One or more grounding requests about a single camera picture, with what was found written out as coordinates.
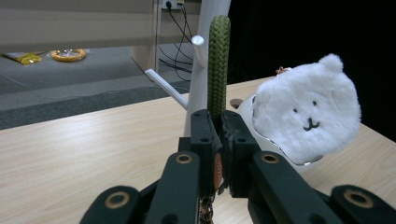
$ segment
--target gray floor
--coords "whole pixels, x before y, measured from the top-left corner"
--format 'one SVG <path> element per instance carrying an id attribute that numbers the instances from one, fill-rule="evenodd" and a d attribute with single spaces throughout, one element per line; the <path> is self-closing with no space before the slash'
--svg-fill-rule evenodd
<path id="1" fill-rule="evenodd" d="M 193 58 L 191 45 L 183 44 L 184 55 L 177 53 L 174 44 L 160 48 L 163 51 L 160 59 L 169 63 L 174 63 L 172 59 L 176 56 L 178 61 L 185 63 L 191 63 Z M 130 47 L 87 51 L 87 57 L 75 63 L 57 62 L 48 52 L 40 54 L 41 62 L 29 65 L 0 57 L 0 111 L 109 91 L 157 86 L 131 58 Z M 191 69 L 190 64 L 177 65 Z M 159 74 L 169 83 L 188 80 L 191 75 L 181 70 L 176 72 L 163 63 L 160 63 Z"/>

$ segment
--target brass screw hole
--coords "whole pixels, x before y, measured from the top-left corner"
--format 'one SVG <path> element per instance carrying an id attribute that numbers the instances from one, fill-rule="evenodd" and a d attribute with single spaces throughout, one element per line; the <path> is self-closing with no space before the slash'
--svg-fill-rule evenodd
<path id="1" fill-rule="evenodd" d="M 176 157 L 178 163 L 186 164 L 192 161 L 192 157 L 186 154 L 179 155 Z"/>
<path id="2" fill-rule="evenodd" d="M 373 200 L 358 190 L 348 189 L 344 192 L 344 197 L 350 203 L 353 203 L 362 208 L 372 208 L 374 206 Z"/>
<path id="3" fill-rule="evenodd" d="M 270 155 L 270 154 L 263 154 L 262 155 L 262 161 L 268 162 L 268 163 L 277 163 L 279 162 L 279 159 L 274 156 L 274 155 Z"/>
<path id="4" fill-rule="evenodd" d="M 125 191 L 119 191 L 110 194 L 105 200 L 105 206 L 110 209 L 123 207 L 129 202 L 129 194 Z"/>

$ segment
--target table surface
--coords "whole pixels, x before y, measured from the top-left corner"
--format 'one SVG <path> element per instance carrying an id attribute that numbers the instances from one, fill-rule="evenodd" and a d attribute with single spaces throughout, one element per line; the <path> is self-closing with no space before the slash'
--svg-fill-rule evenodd
<path id="1" fill-rule="evenodd" d="M 246 99 L 264 80 L 228 86 L 227 102 Z M 0 131 L 0 223 L 79 223 L 106 189 L 145 188 L 177 151 L 185 113 L 167 97 Z M 396 207 L 396 143 L 362 124 L 352 143 L 302 177 L 328 195 L 350 184 Z M 216 197 L 214 214 L 215 224 L 252 223 L 248 200 L 228 191 Z"/>

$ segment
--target plush toy ear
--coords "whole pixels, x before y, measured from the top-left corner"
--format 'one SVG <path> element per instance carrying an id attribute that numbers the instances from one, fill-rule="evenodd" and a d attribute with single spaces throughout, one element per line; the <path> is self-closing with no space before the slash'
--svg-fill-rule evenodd
<path id="1" fill-rule="evenodd" d="M 325 65 L 327 68 L 330 70 L 336 72 L 336 73 L 342 73 L 344 69 L 344 65 L 341 62 L 340 57 L 338 57 L 335 54 L 328 54 L 327 56 L 324 56 L 322 59 L 319 60 L 319 63 L 322 63 Z"/>

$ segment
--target polar bear plush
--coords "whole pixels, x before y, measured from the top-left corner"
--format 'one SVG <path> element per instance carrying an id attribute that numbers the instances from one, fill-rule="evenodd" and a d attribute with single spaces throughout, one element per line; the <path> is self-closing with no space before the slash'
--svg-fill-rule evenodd
<path id="1" fill-rule="evenodd" d="M 285 69 L 263 82 L 253 101 L 253 127 L 296 164 L 347 145 L 361 125 L 361 107 L 339 56 Z"/>

